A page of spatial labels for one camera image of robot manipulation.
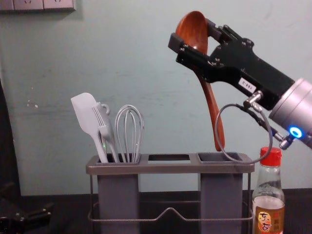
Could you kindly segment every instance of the power outlet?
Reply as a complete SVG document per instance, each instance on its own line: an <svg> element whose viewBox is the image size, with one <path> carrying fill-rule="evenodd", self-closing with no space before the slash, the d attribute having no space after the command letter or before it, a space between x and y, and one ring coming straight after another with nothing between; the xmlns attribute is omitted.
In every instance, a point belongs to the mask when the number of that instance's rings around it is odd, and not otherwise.
<svg viewBox="0 0 312 234"><path fill-rule="evenodd" d="M13 0L0 0L0 11L13 11Z"/></svg>
<svg viewBox="0 0 312 234"><path fill-rule="evenodd" d="M14 9L18 11L43 10L43 0L14 0Z"/></svg>
<svg viewBox="0 0 312 234"><path fill-rule="evenodd" d="M75 0L43 0L46 10L75 10Z"/></svg>

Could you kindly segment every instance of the glass bottle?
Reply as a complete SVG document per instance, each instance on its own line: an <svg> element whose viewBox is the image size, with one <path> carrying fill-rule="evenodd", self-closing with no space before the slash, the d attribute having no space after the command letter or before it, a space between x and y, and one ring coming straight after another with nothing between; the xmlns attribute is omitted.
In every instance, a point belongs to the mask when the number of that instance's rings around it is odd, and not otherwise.
<svg viewBox="0 0 312 234"><path fill-rule="evenodd" d="M261 148L263 156L268 147ZM281 150L272 148L260 161L258 182L253 191L253 234L283 234L285 197L281 187Z"/></svg>

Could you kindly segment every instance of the wooden spoon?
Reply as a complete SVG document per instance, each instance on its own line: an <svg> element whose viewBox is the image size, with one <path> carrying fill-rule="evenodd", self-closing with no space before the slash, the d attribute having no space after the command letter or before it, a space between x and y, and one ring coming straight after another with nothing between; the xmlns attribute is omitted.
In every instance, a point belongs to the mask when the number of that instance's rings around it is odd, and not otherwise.
<svg viewBox="0 0 312 234"><path fill-rule="evenodd" d="M205 17L199 11L193 11L184 16L183 19L181 19L179 25L177 26L175 33L184 40L184 43L190 45L194 49L197 49L203 54L207 54L208 50L207 23ZM219 113L219 108L216 103L214 93L212 91L211 85L205 82L198 74L196 75L199 79L201 87L203 88L206 101L208 104L208 109L210 112L211 123L213 125L213 129L215 129L215 120L216 116ZM222 146L224 147L225 140L221 120L219 121L217 130L219 133ZM215 131L213 131L213 133L214 133L215 149L217 151L221 151L215 138Z"/></svg>

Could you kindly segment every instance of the white spatula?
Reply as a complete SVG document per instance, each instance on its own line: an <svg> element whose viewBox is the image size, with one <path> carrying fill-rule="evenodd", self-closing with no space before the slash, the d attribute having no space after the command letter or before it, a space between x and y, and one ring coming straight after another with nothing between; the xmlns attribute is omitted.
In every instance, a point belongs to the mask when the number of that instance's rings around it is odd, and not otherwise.
<svg viewBox="0 0 312 234"><path fill-rule="evenodd" d="M97 104L96 100L91 94L82 93L71 98L71 101L81 129L92 137L100 161L107 163L107 155L103 149L101 134L98 130L98 120L92 109Z"/></svg>

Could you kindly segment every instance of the whisk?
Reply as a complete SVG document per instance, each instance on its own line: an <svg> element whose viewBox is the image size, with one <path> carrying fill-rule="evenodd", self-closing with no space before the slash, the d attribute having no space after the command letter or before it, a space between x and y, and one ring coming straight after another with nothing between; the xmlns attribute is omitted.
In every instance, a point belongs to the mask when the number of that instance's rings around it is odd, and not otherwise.
<svg viewBox="0 0 312 234"><path fill-rule="evenodd" d="M124 113L125 113L125 116L124 116L124 121L123 121L123 130L124 130L123 131L124 147L123 147L121 140L120 140L119 121L121 119L121 116ZM128 134L128 131L127 131L128 117L131 118L132 125L133 125L131 147L129 147L128 145L128 135L127 135ZM140 155L140 148L141 148L143 134L144 134L144 120L140 111L135 106L132 106L132 105L125 105L121 107L115 119L115 129L116 129L117 140L119 143L121 157L123 159L123 162L138 162L139 155Z"/></svg>

